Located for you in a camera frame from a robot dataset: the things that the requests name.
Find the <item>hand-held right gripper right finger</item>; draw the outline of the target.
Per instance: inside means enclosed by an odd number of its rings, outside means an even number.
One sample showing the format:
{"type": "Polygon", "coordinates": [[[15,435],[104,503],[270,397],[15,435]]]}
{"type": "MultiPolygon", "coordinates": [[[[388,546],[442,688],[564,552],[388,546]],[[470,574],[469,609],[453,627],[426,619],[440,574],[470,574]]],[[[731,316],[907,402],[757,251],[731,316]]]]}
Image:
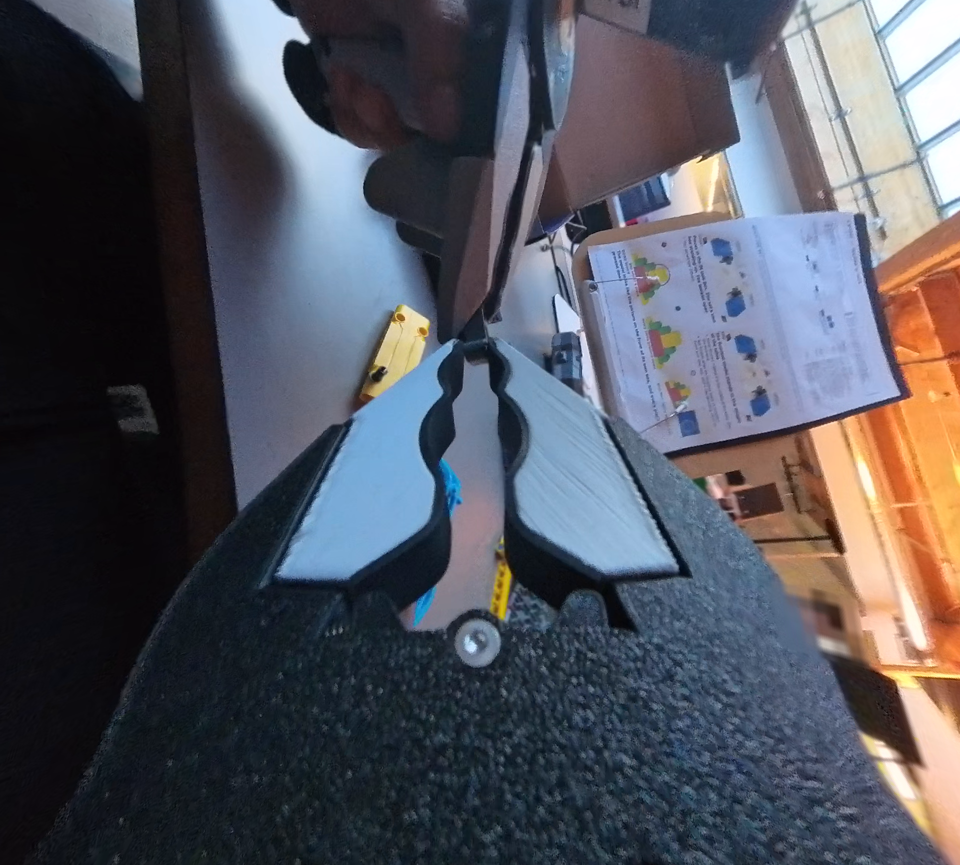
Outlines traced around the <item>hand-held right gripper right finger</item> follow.
{"type": "Polygon", "coordinates": [[[486,342],[486,360],[514,581],[556,615],[579,595],[599,622],[639,629],[620,588],[687,568],[608,417],[501,339],[486,342]]]}

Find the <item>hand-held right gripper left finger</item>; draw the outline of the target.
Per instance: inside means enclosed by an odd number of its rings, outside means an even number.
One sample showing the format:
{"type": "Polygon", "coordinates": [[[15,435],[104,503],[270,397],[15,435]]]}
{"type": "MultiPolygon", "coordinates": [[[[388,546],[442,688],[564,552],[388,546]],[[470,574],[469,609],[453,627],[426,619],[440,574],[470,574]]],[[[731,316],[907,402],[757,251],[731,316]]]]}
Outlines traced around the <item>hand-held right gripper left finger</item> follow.
{"type": "Polygon", "coordinates": [[[445,574],[451,521],[440,463],[455,437],[464,347],[452,341],[332,431],[263,587],[415,604],[445,574]]]}

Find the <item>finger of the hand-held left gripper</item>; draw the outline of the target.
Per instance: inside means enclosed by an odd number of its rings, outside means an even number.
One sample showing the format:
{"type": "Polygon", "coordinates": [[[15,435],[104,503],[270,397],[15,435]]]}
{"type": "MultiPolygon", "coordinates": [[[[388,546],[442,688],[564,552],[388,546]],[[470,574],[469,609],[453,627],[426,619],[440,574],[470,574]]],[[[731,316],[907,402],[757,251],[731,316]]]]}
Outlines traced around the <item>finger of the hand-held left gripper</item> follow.
{"type": "Polygon", "coordinates": [[[508,123],[491,153],[446,156],[439,174],[438,342],[458,338],[498,287],[520,225],[525,125],[508,123]]]}
{"type": "Polygon", "coordinates": [[[500,310],[511,270],[539,222],[555,136],[545,136],[524,146],[518,178],[510,194],[500,244],[494,258],[493,277],[484,301],[487,324],[500,321],[500,310]]]}

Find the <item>blue plastic separator tool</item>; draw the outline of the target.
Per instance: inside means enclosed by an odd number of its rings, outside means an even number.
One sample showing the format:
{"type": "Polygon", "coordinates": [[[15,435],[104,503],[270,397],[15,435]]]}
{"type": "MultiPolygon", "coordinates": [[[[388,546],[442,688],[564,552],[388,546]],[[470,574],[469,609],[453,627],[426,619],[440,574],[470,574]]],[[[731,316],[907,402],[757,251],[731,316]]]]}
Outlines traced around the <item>blue plastic separator tool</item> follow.
{"type": "MultiPolygon", "coordinates": [[[[462,504],[463,501],[462,485],[456,472],[446,459],[440,459],[438,465],[444,488],[448,516],[452,518],[457,507],[462,504]]],[[[436,592],[437,586],[433,585],[415,601],[412,613],[412,626],[414,629],[419,627],[426,618],[426,615],[428,614],[434,601],[436,592]]]]}

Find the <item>yellow beam with black pins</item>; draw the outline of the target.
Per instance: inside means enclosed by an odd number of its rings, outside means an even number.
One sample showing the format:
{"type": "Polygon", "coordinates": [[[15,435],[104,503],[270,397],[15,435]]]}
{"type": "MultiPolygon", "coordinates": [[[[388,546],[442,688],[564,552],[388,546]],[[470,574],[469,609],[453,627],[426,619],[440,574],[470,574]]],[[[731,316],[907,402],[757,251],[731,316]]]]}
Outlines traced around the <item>yellow beam with black pins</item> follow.
{"type": "Polygon", "coordinates": [[[430,320],[406,304],[397,305],[367,367],[358,403],[366,405],[391,389],[424,358],[430,320]]]}

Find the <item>pale grey desk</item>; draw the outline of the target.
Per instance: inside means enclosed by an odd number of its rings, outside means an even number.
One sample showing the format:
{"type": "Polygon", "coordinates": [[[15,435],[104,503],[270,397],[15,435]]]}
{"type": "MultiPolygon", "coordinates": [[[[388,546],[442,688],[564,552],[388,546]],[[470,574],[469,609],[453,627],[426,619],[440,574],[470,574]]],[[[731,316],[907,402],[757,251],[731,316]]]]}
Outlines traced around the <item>pale grey desk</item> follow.
{"type": "Polygon", "coordinates": [[[436,325],[426,265],[282,75],[271,0],[134,0],[185,478],[186,571],[161,621],[217,603],[210,548],[328,427],[398,305],[436,325]]]}

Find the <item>computer monitor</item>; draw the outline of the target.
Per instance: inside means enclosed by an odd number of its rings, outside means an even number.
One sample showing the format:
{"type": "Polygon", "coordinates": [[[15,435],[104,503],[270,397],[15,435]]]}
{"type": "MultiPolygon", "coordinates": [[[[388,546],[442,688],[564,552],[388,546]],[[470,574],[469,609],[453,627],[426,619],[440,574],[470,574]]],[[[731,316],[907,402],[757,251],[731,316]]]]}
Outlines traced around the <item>computer monitor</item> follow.
{"type": "Polygon", "coordinates": [[[616,227],[644,222],[671,205],[669,175],[660,174],[632,185],[607,200],[616,227]]]}

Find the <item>glass skylight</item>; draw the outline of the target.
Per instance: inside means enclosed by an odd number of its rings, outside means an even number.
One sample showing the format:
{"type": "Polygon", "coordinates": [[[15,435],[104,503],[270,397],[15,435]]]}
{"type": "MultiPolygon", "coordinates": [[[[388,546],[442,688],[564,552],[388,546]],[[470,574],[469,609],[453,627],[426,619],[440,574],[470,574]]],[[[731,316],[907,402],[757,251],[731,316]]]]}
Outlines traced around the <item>glass skylight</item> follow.
{"type": "Polygon", "coordinates": [[[865,0],[894,103],[939,219],[958,211],[959,0],[865,0]]]}

